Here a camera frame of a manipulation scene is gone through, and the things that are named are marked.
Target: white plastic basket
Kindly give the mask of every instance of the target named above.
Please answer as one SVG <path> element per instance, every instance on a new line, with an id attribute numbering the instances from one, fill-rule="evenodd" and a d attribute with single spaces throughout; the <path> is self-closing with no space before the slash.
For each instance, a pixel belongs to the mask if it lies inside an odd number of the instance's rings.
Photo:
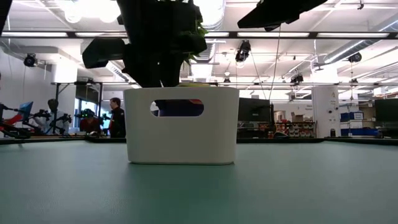
<path id="1" fill-rule="evenodd" d="M 201 100 L 195 117 L 156 117 L 154 100 Z M 229 87 L 140 88 L 124 91 L 127 154 L 143 164 L 234 162 L 239 90 Z"/>

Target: table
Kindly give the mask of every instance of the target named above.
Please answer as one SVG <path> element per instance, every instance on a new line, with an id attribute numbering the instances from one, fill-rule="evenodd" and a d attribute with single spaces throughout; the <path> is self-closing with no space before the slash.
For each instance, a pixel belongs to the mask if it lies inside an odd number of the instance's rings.
<path id="1" fill-rule="evenodd" d="M 235 165 L 135 165 L 126 145 L 0 145 L 0 223 L 398 223 L 398 148 L 238 144 Z"/>

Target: white pillar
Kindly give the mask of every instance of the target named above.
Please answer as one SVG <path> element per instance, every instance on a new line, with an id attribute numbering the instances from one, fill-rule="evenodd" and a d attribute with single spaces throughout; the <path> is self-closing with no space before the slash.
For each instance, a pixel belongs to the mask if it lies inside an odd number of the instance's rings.
<path id="1" fill-rule="evenodd" d="M 338 83 L 337 69 L 333 65 L 312 70 L 311 81 L 314 83 Z M 314 121 L 317 122 L 317 138 L 329 137 L 334 129 L 336 137 L 341 136 L 338 86 L 315 86 L 312 88 L 312 106 Z"/>
<path id="2" fill-rule="evenodd" d="M 53 82 L 71 83 L 77 81 L 77 65 L 69 60 L 52 65 Z M 73 115 L 75 109 L 76 86 L 69 85 L 58 96 L 58 109 Z"/>
<path id="3" fill-rule="evenodd" d="M 313 87 L 312 107 L 314 121 L 317 122 L 317 138 L 329 137 L 332 129 L 335 130 L 336 137 L 340 137 L 340 109 L 337 86 Z"/>

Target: man in dark jacket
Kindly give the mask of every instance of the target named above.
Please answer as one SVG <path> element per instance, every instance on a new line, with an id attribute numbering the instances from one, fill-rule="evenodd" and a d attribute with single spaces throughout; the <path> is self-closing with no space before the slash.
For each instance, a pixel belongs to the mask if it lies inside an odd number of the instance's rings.
<path id="1" fill-rule="evenodd" d="M 112 98 L 110 106 L 112 108 L 112 118 L 109 123 L 109 133 L 111 138 L 125 138 L 126 124 L 124 122 L 124 110 L 120 108 L 121 100 L 119 98 Z"/>

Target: fluorescent light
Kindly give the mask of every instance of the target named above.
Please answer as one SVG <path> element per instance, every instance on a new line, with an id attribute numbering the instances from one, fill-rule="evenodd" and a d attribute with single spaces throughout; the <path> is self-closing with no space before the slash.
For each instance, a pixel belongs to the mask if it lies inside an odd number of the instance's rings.
<path id="1" fill-rule="evenodd" d="M 308 32 L 281 32 L 280 37 L 308 37 Z M 279 37 L 279 32 L 238 32 L 238 37 Z"/>
<path id="2" fill-rule="evenodd" d="M 229 32 L 209 32 L 205 37 L 229 37 Z"/>
<path id="3" fill-rule="evenodd" d="M 111 100 L 102 100 L 102 102 L 109 102 Z M 124 101 L 124 100 L 120 100 L 120 101 Z"/>
<path id="4" fill-rule="evenodd" d="M 364 38 L 375 38 L 375 37 L 387 37 L 389 34 L 388 33 L 327 33 L 327 32 L 322 32 L 317 35 L 317 37 L 364 37 Z"/>
<path id="5" fill-rule="evenodd" d="M 276 101 L 276 102 L 291 102 L 291 101 L 296 101 L 296 102 L 308 102 L 308 101 L 312 101 L 312 100 L 289 100 L 289 99 L 284 99 L 284 100 L 273 100 L 273 99 L 270 99 L 270 101 Z"/>
<path id="6" fill-rule="evenodd" d="M 225 44 L 225 40 L 206 40 L 207 44 Z"/>
<path id="7" fill-rule="evenodd" d="M 126 38 L 125 32 L 77 32 L 77 37 L 120 37 Z"/>
<path id="8" fill-rule="evenodd" d="M 1 37 L 68 37 L 66 32 L 3 32 Z"/>

